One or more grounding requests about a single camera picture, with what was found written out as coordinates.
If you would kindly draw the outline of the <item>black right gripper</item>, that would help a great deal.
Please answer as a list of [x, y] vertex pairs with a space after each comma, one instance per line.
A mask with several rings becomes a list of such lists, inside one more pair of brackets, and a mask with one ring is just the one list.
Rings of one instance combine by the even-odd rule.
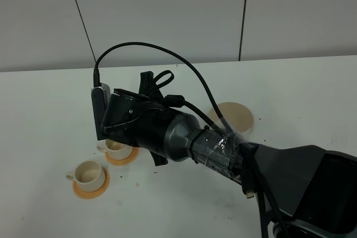
[[116, 142], [150, 151], [156, 166], [168, 163], [165, 140], [178, 111], [162, 104], [160, 88], [173, 79], [172, 72], [140, 74], [139, 92], [114, 89], [102, 121], [103, 134]]

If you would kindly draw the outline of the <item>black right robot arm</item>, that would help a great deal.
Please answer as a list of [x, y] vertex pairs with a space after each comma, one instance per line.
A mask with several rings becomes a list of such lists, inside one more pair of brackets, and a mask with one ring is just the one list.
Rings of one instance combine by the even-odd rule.
[[355, 237], [356, 158], [315, 145], [276, 149], [244, 140], [181, 95], [163, 96], [152, 72], [138, 93], [110, 90], [94, 74], [97, 138], [150, 151], [156, 166], [192, 159], [256, 197], [267, 237]]

